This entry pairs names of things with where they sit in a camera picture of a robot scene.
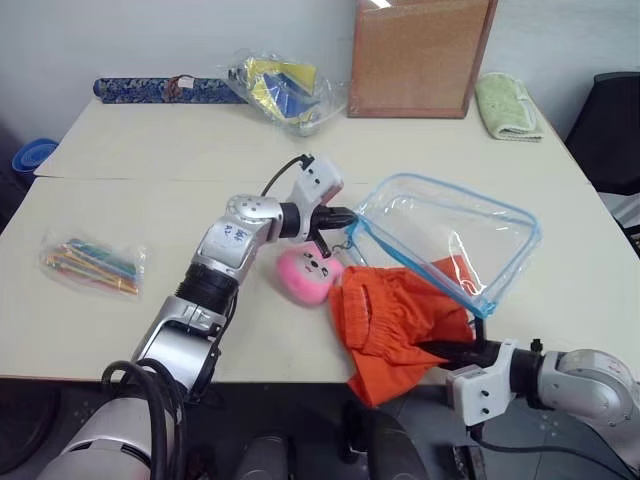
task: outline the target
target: orange cloth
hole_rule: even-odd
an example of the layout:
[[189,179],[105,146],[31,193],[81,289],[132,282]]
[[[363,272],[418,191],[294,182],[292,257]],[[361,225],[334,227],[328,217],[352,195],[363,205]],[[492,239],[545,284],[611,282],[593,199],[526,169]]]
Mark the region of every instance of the orange cloth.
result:
[[[456,278],[451,259],[435,265]],[[417,343],[473,341],[464,308],[406,268],[348,267],[329,302],[357,369],[349,386],[371,407],[407,392],[444,363]]]

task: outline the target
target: pink stuffed animal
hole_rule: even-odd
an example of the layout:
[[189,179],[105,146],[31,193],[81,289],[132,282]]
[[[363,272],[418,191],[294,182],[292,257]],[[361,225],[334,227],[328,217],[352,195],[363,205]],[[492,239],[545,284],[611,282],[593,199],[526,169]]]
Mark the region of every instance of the pink stuffed animal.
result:
[[325,301],[344,267],[335,258],[322,258],[313,243],[292,248],[278,258],[278,273],[287,290],[307,305]]

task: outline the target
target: plastic bag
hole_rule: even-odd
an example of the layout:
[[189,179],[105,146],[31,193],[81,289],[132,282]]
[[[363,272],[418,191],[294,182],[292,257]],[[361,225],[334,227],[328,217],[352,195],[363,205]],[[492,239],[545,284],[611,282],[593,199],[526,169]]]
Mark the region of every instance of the plastic bag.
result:
[[[398,174],[357,208],[347,230],[359,265],[405,266],[486,318],[542,238],[530,213],[439,180]],[[457,278],[433,265],[450,258]]]
[[40,252],[40,265],[54,280],[128,297],[142,293],[146,260],[145,247],[116,251],[84,234],[49,232]]
[[236,53],[226,83],[276,124],[302,137],[347,105],[344,86],[327,80],[314,65],[273,53]]

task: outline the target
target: cork board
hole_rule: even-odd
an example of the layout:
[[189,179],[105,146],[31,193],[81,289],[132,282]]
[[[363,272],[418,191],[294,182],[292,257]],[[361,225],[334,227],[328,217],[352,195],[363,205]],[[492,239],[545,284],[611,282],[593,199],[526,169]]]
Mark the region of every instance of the cork board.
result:
[[497,0],[358,0],[349,115],[464,118]]

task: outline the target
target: white table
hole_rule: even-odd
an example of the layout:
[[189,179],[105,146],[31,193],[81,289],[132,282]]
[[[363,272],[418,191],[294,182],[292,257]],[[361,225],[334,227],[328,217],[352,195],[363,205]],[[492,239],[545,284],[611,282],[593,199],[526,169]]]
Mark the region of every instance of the white table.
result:
[[[606,350],[638,377],[640,262],[548,125],[541,144],[490,139],[475,107],[464,121],[339,119],[328,127],[292,139],[245,106],[92,102],[38,171],[78,178],[37,180],[0,237],[0,375],[96,379],[128,358],[227,198],[259,191],[286,159],[312,151],[345,172],[335,204],[353,206],[387,174],[418,171],[534,213],[543,244],[488,320],[489,336]],[[275,195],[286,195],[292,175]],[[80,293],[46,277],[40,242],[60,223],[114,245],[148,245],[142,300]],[[241,287],[216,381],[343,382],[352,373],[326,308],[281,294],[273,265],[282,248],[266,247]]]

